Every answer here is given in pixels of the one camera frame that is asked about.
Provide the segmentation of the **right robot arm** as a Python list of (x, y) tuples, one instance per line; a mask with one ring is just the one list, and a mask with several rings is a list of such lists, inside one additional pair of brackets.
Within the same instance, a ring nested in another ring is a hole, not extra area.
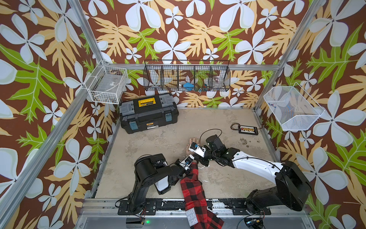
[(294, 162), (271, 162), (237, 148), (226, 148), (218, 135), (207, 138), (204, 146), (192, 142), (189, 151), (204, 166), (215, 161), (224, 167), (251, 172), (275, 184), (272, 188), (255, 189), (249, 194), (245, 200), (245, 209), (249, 213), (271, 206), (286, 206), (293, 211), (302, 211), (312, 191), (309, 180)]

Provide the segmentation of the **small black electronic board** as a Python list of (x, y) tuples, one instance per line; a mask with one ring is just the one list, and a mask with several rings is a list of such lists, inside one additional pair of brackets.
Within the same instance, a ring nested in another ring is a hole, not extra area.
[(240, 126), (238, 133), (246, 135), (258, 135), (257, 127), (252, 126)]

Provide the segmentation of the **black toolbox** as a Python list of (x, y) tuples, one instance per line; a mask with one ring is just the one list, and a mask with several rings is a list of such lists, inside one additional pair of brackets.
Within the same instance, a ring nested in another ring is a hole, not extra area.
[(122, 102), (120, 124), (128, 134), (174, 124), (179, 111), (170, 93)]

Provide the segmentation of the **red plaid sleeve forearm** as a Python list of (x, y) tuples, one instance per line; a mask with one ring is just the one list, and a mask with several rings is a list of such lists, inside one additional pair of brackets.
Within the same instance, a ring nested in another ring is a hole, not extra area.
[(185, 212), (191, 229), (221, 229), (224, 221), (207, 209), (202, 182), (199, 180), (198, 165), (192, 162), (191, 171), (180, 181), (185, 199)]

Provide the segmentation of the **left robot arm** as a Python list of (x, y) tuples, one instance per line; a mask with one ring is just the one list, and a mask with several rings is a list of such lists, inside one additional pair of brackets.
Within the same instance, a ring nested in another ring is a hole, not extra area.
[(148, 189), (152, 185), (155, 185), (160, 195), (168, 192), (184, 177), (184, 174), (188, 174), (193, 160), (194, 157), (190, 155), (183, 161), (178, 159), (169, 165), (163, 154), (148, 155), (136, 160), (135, 184), (128, 197), (128, 210), (132, 214), (138, 214), (143, 210)]

